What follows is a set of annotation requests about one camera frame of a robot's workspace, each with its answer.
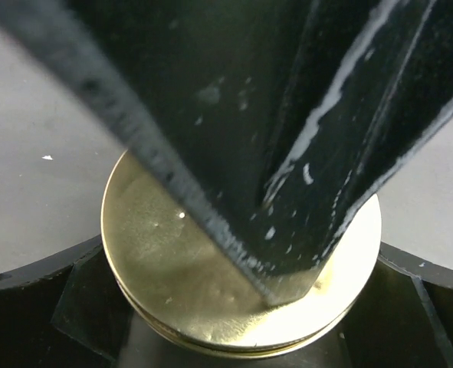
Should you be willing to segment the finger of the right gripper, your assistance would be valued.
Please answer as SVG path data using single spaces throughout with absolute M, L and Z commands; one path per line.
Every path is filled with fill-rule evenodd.
M 271 305 L 453 117 L 453 1 L 0 1 Z

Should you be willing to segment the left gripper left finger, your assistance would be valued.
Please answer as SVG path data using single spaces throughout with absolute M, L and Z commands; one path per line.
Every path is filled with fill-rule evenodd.
M 0 367 L 115 367 L 132 311 L 100 236 L 0 274 Z

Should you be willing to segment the white round lid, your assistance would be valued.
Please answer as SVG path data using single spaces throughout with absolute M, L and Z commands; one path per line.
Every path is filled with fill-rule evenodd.
M 382 218 L 372 197 L 309 292 L 279 307 L 264 302 L 130 153 L 110 174 L 100 227 L 123 295 L 151 328 L 192 350 L 253 359 L 304 347 L 347 315 L 376 265 Z

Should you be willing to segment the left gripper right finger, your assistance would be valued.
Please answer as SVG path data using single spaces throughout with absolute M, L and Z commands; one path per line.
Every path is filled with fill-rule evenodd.
M 453 367 L 453 270 L 383 243 L 327 367 Z

